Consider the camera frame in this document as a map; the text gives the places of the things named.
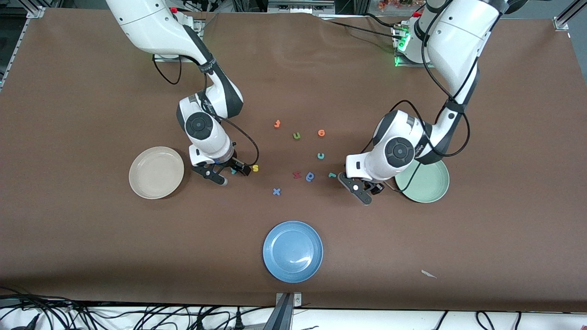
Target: white surface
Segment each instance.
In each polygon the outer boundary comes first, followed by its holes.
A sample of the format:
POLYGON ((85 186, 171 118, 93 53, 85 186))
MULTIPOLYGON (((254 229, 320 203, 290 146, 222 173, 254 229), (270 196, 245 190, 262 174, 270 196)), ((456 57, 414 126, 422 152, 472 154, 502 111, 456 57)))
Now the white surface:
MULTIPOLYGON (((131 310, 144 310, 143 308, 90 308, 91 311, 99 311, 105 315, 116 315, 131 310)), ((190 312, 197 313, 199 308, 190 308, 190 312)), ((230 311, 234 316, 236 308, 220 308, 216 311, 230 311)), ((242 316, 244 325, 261 324, 267 321, 272 309, 262 309, 242 316)), ((302 330, 318 326, 317 330, 431 330, 434 329, 442 316, 442 311, 365 311, 365 310, 329 310, 329 309, 296 309, 294 310, 292 330, 302 330)), ((496 330, 512 330, 514 328, 516 313, 513 312, 488 312, 496 330)), ((35 311, 15 311, 0 322, 0 330, 10 330, 16 326, 25 326, 36 315, 35 311)), ((123 317, 102 320, 98 319, 109 329, 130 330, 140 320, 142 314, 125 315, 123 317)), ((144 326, 151 329, 163 316, 155 316, 144 326)), ((204 319, 204 328, 213 330, 227 319, 227 315, 213 315, 204 319)), ((172 316, 167 321, 176 322, 179 329, 185 329, 188 324, 188 316, 172 316)), ((587 325, 585 314, 555 314, 555 313, 523 313, 519 330, 581 330, 587 325)), ((62 326, 55 326, 55 330, 61 330, 62 326)), ((173 325, 161 326, 160 330, 175 330, 173 325)), ((475 312, 449 312, 441 330, 481 330, 475 320, 475 312)), ((50 330, 45 316, 39 318, 36 330, 50 330)))
POLYGON ((171 194, 180 185, 183 175, 183 161, 175 150, 153 147, 133 161, 129 183, 137 195, 152 200, 171 194))

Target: white paper scrap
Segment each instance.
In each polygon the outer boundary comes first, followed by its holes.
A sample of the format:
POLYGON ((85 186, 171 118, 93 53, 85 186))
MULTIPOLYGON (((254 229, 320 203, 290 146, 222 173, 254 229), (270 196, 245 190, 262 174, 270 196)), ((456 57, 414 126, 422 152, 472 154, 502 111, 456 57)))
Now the white paper scrap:
POLYGON ((422 274, 424 274, 424 275, 426 275, 426 276, 428 276, 428 277, 434 277, 434 278, 438 278, 438 277, 436 277, 436 276, 432 275, 431 273, 429 273, 429 272, 427 272, 427 271, 425 271, 425 270, 422 270, 422 274))

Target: white plate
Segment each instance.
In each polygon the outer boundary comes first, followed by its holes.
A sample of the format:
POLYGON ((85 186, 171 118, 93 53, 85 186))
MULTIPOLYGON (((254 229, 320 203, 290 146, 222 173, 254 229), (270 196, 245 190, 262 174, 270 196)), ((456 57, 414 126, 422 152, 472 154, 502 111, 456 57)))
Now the white plate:
POLYGON ((181 156, 168 147, 143 151, 130 166, 129 183, 142 198, 154 200, 171 194, 181 183, 184 164, 181 156))

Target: blue plate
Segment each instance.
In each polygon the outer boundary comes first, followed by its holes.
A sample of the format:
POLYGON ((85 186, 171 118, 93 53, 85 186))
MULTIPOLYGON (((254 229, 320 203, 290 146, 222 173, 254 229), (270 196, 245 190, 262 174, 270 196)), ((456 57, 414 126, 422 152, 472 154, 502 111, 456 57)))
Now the blue plate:
POLYGON ((322 240, 314 228, 301 221, 276 225, 263 245, 267 270, 280 281, 300 283, 312 277, 322 264, 322 240))

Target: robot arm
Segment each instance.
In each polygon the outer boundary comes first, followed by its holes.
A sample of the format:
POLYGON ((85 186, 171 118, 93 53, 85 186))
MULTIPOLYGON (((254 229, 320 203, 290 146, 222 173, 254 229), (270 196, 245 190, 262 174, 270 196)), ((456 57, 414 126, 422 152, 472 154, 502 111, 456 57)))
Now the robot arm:
POLYGON ((452 0, 425 36, 421 30, 428 29, 435 12, 443 6, 444 1, 429 1, 420 19, 411 18, 409 31, 415 31, 416 36, 400 48, 406 57, 417 52, 421 62, 424 41, 425 57, 445 78, 453 97, 445 102, 434 125, 422 125, 418 118, 401 110, 391 111, 375 129, 373 150, 346 157, 346 173, 341 173, 339 180, 366 205, 371 201, 369 195, 383 189, 381 182, 401 173, 412 161, 432 164, 442 159, 477 84, 477 58, 491 28, 507 8, 505 0, 452 0), (353 178, 360 179, 365 187, 353 178))
POLYGON ((182 25, 186 16, 172 14, 163 0, 106 0, 116 21, 139 49, 158 55, 181 55, 198 65, 212 86, 184 98, 177 107, 177 120, 192 142, 190 160, 194 171, 218 184, 226 179, 207 170, 206 164, 232 167, 248 175, 250 168, 235 157, 233 143, 219 120, 238 115, 242 95, 218 65, 200 37, 182 25))

